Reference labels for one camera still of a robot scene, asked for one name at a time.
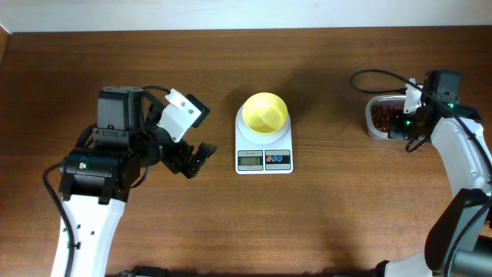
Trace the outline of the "red adzuki beans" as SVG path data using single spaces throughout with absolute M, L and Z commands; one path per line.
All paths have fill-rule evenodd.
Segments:
M 404 109 L 404 105 L 375 105 L 371 107 L 371 120 L 380 132 L 388 132 L 389 120 L 395 111 Z

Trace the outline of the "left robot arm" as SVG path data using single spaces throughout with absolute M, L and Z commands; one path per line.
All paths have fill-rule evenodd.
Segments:
M 61 173 L 58 190 L 42 177 L 61 217 L 53 276 L 103 276 L 129 193 L 150 167 L 162 163 L 192 179 L 216 152 L 215 145 L 195 148 L 183 139 L 204 121 L 209 107 L 192 94 L 160 87 L 162 103 L 151 90 L 151 85 L 102 88 L 97 122 L 53 166 Z

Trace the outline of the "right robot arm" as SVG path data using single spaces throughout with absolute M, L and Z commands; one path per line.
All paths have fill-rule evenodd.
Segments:
M 429 231 L 424 250 L 383 261 L 376 276 L 489 276 L 491 154 L 475 108 L 460 105 L 460 74 L 434 70 L 423 85 L 408 82 L 404 109 L 389 118 L 388 138 L 407 140 L 411 153 L 425 143 L 438 151 L 453 199 Z

